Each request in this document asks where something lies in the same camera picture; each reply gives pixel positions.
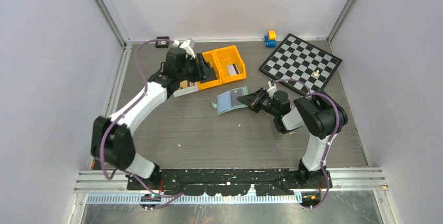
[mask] wooden floor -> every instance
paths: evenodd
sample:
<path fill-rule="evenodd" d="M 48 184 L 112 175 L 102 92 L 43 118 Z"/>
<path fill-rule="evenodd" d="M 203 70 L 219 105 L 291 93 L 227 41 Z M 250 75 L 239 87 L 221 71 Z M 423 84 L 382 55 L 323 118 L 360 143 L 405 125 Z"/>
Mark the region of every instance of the wooden floor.
<path fill-rule="evenodd" d="M 314 45 L 330 52 L 325 41 Z M 235 44 L 247 67 L 246 80 L 229 83 L 181 97 L 171 97 L 156 108 L 138 127 L 134 142 L 139 154 L 162 168 L 295 168 L 305 153 L 309 132 L 302 127 L 293 134 L 278 133 L 272 117 L 237 109 L 217 116 L 211 102 L 224 91 L 248 86 L 249 92 L 267 87 L 270 77 L 258 71 L 273 49 L 263 42 L 196 43 L 195 52 L 204 52 Z M 119 100 L 119 108 L 128 103 L 143 87 L 134 60 L 135 49 L 127 66 Z M 147 77 L 165 60 L 167 49 L 144 46 L 139 59 Z M 291 100 L 300 95 L 284 86 Z M 349 122 L 337 136 L 328 155 L 328 167 L 366 166 L 354 119 L 338 73 L 325 91 L 348 111 Z"/>

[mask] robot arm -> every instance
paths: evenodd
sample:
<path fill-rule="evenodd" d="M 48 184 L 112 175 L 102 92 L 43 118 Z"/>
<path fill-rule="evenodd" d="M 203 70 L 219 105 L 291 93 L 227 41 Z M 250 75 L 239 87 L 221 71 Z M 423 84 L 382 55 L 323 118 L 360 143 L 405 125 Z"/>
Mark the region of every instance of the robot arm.
<path fill-rule="evenodd" d="M 136 153 L 132 135 L 141 122 L 180 87 L 180 82 L 207 82 L 216 78 L 214 70 L 204 61 L 203 55 L 195 54 L 192 47 L 193 41 L 189 39 L 178 48 L 170 48 L 163 69 L 148 79 L 147 91 L 146 88 L 142 89 L 109 118 L 99 116 L 94 121 L 91 142 L 91 154 L 94 157 L 100 158 L 100 144 L 104 133 L 114 124 L 104 143 L 105 162 L 147 179 L 152 184 L 158 182 L 159 166 Z"/>
<path fill-rule="evenodd" d="M 321 161 L 326 147 L 332 144 L 337 133 L 347 124 L 347 114 L 340 105 L 331 100 L 339 113 L 339 129 L 328 144 L 336 124 L 335 111 L 330 102 L 320 95 L 298 98 L 294 100 L 295 107 L 291 109 L 288 94 L 277 91 L 272 80 L 269 82 L 269 89 L 261 88 L 255 93 L 239 97 L 238 100 L 248 105 L 251 111 L 258 113 L 263 110 L 274 116 L 275 128 L 282 134 L 292 132 L 305 124 L 310 136 L 306 153 L 299 162 L 297 177 L 303 185 L 322 176 Z"/>

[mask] yellow plastic tray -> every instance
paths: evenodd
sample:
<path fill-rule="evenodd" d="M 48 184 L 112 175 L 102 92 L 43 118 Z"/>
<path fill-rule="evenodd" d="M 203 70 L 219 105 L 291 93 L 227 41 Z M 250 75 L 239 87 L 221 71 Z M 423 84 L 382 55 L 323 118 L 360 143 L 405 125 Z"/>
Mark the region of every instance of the yellow plastic tray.
<path fill-rule="evenodd" d="M 214 53 L 214 51 L 209 51 L 209 52 L 204 52 L 203 54 L 203 58 L 205 59 L 206 62 L 209 63 L 209 66 L 211 66 L 214 69 L 215 72 L 215 76 L 217 77 L 216 80 L 212 80 L 212 81 L 208 81 L 205 83 L 200 83 L 197 82 L 197 86 L 199 87 L 199 90 L 204 90 L 204 89 L 208 89 L 211 87 L 216 87 L 216 86 L 220 86 L 223 84 L 222 81 L 222 77 L 221 77 L 221 66 L 220 63 L 218 62 L 218 59 Z"/>
<path fill-rule="evenodd" d="M 227 46 L 225 48 L 213 50 L 218 62 L 220 64 L 220 73 L 223 84 L 246 79 L 246 66 L 241 59 L 240 53 L 235 45 Z M 230 75 L 227 66 L 236 64 L 239 74 Z"/>

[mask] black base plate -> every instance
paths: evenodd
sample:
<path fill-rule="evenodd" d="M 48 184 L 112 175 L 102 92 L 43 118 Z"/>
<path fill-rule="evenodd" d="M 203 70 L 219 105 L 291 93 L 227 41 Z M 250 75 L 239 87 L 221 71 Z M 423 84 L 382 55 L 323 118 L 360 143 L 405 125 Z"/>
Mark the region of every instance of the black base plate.
<path fill-rule="evenodd" d="M 254 185 L 257 196 L 293 195 L 291 188 L 311 188 L 316 191 L 320 183 L 326 183 L 322 176 L 302 186 L 295 169 L 162 169 L 161 174 L 165 194 L 183 192 L 190 196 L 204 193 L 209 196 L 218 193 L 222 196 L 245 195 L 251 185 Z M 127 189 L 145 190 L 136 180 L 128 181 Z"/>

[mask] white wall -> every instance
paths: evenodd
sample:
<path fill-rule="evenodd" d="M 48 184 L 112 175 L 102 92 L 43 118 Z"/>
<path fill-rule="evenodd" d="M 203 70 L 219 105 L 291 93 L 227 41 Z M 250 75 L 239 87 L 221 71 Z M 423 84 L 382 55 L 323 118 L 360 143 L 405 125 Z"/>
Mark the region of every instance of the white wall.
<path fill-rule="evenodd" d="M 93 0 L 0 4 L 0 222 L 66 223 L 121 48 Z"/>
<path fill-rule="evenodd" d="M 357 0 L 333 48 L 404 223 L 442 223 L 443 0 Z"/>
<path fill-rule="evenodd" d="M 346 0 L 105 0 L 132 41 L 262 38 L 276 30 L 325 39 Z"/>

